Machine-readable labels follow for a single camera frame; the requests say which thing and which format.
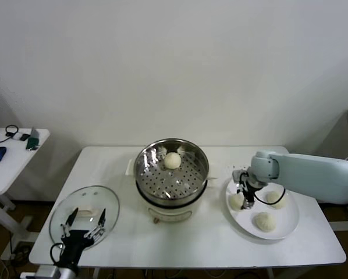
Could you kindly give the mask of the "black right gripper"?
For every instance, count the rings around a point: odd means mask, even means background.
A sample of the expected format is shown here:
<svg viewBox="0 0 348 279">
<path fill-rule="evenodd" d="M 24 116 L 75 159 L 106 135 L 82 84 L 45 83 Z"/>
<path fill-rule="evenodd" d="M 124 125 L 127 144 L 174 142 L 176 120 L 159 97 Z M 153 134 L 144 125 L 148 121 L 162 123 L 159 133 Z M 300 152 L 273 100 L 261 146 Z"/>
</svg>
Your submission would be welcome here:
<svg viewBox="0 0 348 279">
<path fill-rule="evenodd" d="M 236 193 L 243 194 L 244 201 L 241 206 L 241 210 L 249 210 L 254 206 L 255 192 L 257 191 L 248 181 L 238 182 L 235 184 Z"/>
</svg>

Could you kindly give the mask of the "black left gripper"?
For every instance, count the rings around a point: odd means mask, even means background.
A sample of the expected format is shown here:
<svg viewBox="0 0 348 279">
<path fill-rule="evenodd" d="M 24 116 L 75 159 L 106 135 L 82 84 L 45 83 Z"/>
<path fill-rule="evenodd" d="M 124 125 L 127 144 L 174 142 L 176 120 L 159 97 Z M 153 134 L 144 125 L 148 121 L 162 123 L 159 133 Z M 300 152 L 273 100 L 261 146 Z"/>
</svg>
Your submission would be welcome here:
<svg viewBox="0 0 348 279">
<path fill-rule="evenodd" d="M 106 209 L 102 211 L 98 224 L 91 231 L 70 230 L 78 211 L 79 208 L 75 208 L 67 217 L 65 223 L 61 224 L 61 240 L 65 248 L 59 258 L 59 267 L 78 269 L 78 263 L 83 251 L 94 245 L 94 239 L 98 239 L 105 232 Z"/>
</svg>

